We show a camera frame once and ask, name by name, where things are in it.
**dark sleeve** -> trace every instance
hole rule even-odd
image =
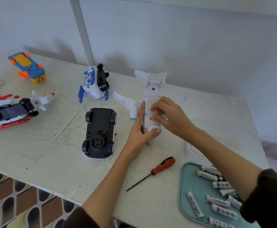
[[[241,215],[248,222],[257,221],[262,228],[277,227],[277,173],[263,170],[257,184],[243,203]]]
[[[99,228],[82,207],[77,207],[64,221],[62,228]]]

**teal tray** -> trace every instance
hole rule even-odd
[[[186,163],[181,169],[181,176],[179,180],[179,189],[178,189],[178,205],[182,213],[194,221],[208,225],[208,218],[212,217],[214,219],[226,222],[228,224],[234,225],[236,228],[242,227],[260,227],[257,222],[248,223],[246,222],[240,211],[231,207],[231,210],[235,211],[238,214],[238,219],[234,220],[232,218],[225,217],[223,215],[212,212],[210,209],[210,203],[205,201],[205,195],[210,195],[216,198],[225,199],[222,197],[219,192],[212,187],[211,181],[205,178],[199,177],[196,175],[196,170],[200,169],[200,165],[196,163]],[[194,197],[197,200],[197,203],[201,207],[201,210],[204,214],[203,218],[198,218],[194,212],[194,209],[186,195],[188,191],[191,191]]]

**person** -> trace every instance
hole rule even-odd
[[[142,133],[144,109],[145,101],[140,106],[129,138],[112,168],[83,205],[66,219],[63,228],[108,227],[127,169],[146,142],[161,133],[161,130]],[[151,119],[157,120],[167,130],[195,146],[222,173],[244,201],[240,213],[246,221],[257,221],[262,228],[277,227],[277,173],[274,170],[262,170],[216,141],[196,127],[182,108],[167,97],[161,97],[150,110],[156,110],[158,114]],[[161,116],[165,113],[168,119]]]

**patterned floor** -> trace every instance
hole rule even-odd
[[[0,174],[0,228],[61,228],[78,206]]]

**person's right hand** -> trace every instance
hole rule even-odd
[[[171,133],[184,140],[188,132],[195,128],[195,125],[189,120],[182,108],[170,98],[161,97],[159,101],[151,106],[150,110],[156,110],[158,114],[162,115],[166,113],[168,120],[161,115],[153,115],[150,118],[158,121]]]

